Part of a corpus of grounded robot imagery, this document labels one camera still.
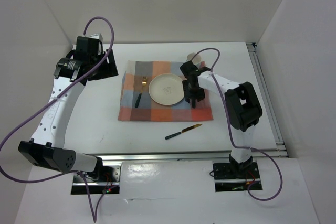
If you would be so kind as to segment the cream ceramic plate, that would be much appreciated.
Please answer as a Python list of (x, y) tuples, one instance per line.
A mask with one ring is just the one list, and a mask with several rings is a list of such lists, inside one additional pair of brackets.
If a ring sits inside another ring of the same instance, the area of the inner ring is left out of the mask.
[(161, 74), (150, 82), (149, 95), (160, 105), (175, 105), (184, 98), (182, 81), (182, 78), (175, 74)]

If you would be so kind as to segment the light blue mug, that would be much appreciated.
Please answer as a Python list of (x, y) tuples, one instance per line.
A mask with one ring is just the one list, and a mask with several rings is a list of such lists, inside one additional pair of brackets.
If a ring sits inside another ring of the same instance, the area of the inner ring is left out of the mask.
[(198, 68), (206, 66), (206, 63), (203, 61), (201, 54), (190, 53), (187, 55), (186, 61), (191, 61)]

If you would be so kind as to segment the gold fork green handle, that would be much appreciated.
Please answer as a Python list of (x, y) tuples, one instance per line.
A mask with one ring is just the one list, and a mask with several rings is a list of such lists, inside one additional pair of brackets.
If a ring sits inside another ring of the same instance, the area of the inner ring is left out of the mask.
[(137, 97), (137, 100), (135, 102), (135, 108), (138, 108), (139, 107), (139, 104), (140, 104), (140, 100), (141, 100), (141, 97), (142, 97), (142, 92), (143, 92), (143, 89), (145, 88), (145, 86), (147, 85), (147, 82), (148, 82), (148, 78), (146, 76), (144, 76), (142, 78), (142, 83), (141, 83), (141, 90), (140, 90), (140, 93)]

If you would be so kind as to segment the checkered orange blue cloth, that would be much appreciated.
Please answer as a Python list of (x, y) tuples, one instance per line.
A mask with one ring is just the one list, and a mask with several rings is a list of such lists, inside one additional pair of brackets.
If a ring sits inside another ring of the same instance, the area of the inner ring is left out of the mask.
[(213, 120), (209, 92), (193, 108), (185, 101), (178, 61), (128, 61), (121, 86), (119, 121)]

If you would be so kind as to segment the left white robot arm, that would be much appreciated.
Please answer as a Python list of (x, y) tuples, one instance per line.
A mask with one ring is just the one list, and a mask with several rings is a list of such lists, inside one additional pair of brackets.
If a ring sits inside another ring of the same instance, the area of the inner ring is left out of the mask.
[(117, 75), (113, 52), (103, 50), (101, 34), (77, 37), (76, 48), (56, 64), (50, 96), (53, 104), (31, 139), (20, 142), (19, 152), (35, 166), (62, 173), (81, 171), (91, 181), (99, 181), (106, 172), (102, 159), (65, 149), (65, 134), (86, 83)]

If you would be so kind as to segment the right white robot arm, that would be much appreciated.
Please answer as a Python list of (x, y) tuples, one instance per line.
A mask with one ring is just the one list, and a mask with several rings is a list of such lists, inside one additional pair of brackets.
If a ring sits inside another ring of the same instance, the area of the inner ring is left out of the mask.
[(208, 67), (198, 68), (191, 61), (180, 67), (183, 76), (184, 99), (192, 108), (205, 99), (205, 90), (222, 99), (228, 133), (233, 147), (229, 155), (229, 172), (242, 177), (253, 162), (252, 141), (262, 108), (250, 82), (237, 83), (211, 72)]

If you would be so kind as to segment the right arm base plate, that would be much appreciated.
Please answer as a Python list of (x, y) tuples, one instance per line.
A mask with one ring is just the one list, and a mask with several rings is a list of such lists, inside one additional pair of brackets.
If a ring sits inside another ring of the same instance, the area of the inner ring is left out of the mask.
[(256, 162), (240, 173), (234, 173), (229, 163), (214, 163), (209, 175), (214, 179), (216, 192), (247, 191), (249, 185), (250, 190), (263, 188)]

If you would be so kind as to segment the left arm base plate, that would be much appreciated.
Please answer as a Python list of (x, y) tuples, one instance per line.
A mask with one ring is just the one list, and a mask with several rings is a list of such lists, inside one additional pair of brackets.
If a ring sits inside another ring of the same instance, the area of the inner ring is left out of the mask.
[(87, 193), (85, 181), (87, 182), (90, 194), (119, 194), (121, 164), (112, 163), (110, 165), (104, 165), (102, 170), (96, 175), (88, 172), (81, 173), (82, 176), (78, 173), (73, 176), (71, 186), (72, 195), (85, 195)]

